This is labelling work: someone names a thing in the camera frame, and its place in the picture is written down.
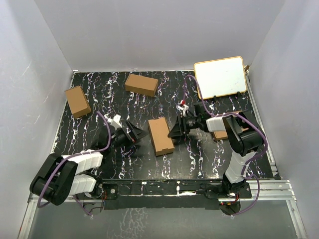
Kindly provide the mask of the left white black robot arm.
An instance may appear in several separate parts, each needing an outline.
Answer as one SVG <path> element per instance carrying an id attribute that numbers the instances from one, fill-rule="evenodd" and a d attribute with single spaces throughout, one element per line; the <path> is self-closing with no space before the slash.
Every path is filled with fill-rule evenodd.
<path id="1" fill-rule="evenodd" d="M 106 155 L 115 148 L 136 144 L 147 134 L 130 121 L 126 121 L 125 127 L 108 123 L 88 150 L 73 155 L 48 155 L 30 184 L 30 192 L 56 206 L 81 193 L 97 199 L 103 186 L 85 172 L 102 166 Z"/>

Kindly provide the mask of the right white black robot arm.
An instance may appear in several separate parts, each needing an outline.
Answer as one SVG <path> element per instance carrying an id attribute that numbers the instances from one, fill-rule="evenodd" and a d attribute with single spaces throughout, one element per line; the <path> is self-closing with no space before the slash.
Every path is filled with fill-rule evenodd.
<path id="1" fill-rule="evenodd" d="M 248 166 L 257 158 L 256 153 L 266 146 L 266 137 L 248 111 L 213 115 L 205 103 L 194 104 L 195 113 L 184 105 L 181 113 L 168 133 L 169 138 L 179 138 L 189 134 L 192 129 L 201 129 L 207 133 L 224 131 L 232 149 L 229 166 L 221 182 L 201 185 L 201 191 L 208 198 L 225 195 L 229 198 L 239 196 L 244 188 Z"/>

